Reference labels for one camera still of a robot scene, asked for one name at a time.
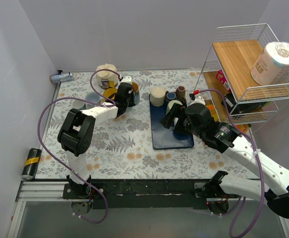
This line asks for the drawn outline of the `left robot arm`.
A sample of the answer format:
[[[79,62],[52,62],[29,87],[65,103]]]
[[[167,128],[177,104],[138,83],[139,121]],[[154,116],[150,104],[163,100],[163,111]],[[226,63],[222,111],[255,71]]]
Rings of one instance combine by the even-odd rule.
[[[128,107],[135,106],[131,82],[122,82],[119,85],[114,102],[82,111],[70,110],[58,133],[58,142],[66,152],[71,168],[70,175],[66,179],[70,189],[80,198],[88,197],[91,192],[90,184],[86,183],[91,181],[86,151],[91,145],[94,128],[103,122],[120,117]]]

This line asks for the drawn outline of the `grey blue mug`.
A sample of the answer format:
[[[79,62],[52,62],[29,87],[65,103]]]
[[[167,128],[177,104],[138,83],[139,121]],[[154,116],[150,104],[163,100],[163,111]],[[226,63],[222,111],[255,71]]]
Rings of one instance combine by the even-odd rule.
[[[96,92],[90,92],[85,96],[85,100],[88,101],[86,103],[87,107],[94,107],[95,104],[100,104],[101,103],[101,97],[99,94],[97,94]]]

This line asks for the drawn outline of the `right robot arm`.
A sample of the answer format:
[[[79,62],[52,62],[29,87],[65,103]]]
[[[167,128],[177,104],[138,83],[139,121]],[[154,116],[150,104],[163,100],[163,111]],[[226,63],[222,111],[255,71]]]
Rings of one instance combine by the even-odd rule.
[[[263,200],[274,213],[289,219],[289,170],[256,149],[233,126],[215,121],[209,109],[201,103],[188,107],[174,104],[160,124],[164,128],[173,126],[175,132],[199,137],[208,147],[236,160],[264,181],[261,184],[218,171],[197,190],[199,196],[234,194]]]

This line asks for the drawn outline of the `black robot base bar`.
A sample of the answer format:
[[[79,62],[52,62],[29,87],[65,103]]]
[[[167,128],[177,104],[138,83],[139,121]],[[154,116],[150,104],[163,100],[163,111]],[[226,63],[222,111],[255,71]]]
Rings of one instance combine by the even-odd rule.
[[[237,195],[202,194],[206,179],[90,179],[93,188],[77,188],[67,182],[63,198],[87,200],[93,209],[105,208],[193,208],[207,209],[209,202],[227,208]]]

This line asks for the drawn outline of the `light blue patterned mug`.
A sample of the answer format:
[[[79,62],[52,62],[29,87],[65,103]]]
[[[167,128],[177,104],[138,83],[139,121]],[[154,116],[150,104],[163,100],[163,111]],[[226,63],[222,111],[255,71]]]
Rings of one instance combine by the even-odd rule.
[[[137,83],[132,83],[132,98],[131,103],[129,104],[130,107],[136,106],[140,102],[140,89]]]

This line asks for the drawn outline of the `yellow mug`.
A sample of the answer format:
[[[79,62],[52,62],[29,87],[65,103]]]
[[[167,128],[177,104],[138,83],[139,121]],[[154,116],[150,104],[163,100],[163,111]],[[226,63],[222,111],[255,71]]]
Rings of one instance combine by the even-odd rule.
[[[108,88],[104,91],[103,95],[111,100],[115,100],[115,95],[117,94],[116,88]]]

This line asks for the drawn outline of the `grey white mug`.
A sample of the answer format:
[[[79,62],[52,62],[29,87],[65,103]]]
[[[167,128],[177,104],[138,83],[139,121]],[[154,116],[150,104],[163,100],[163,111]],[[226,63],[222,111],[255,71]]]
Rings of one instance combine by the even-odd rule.
[[[80,101],[80,100],[73,100],[71,106],[73,109],[77,109],[79,111],[86,109],[85,102]]]

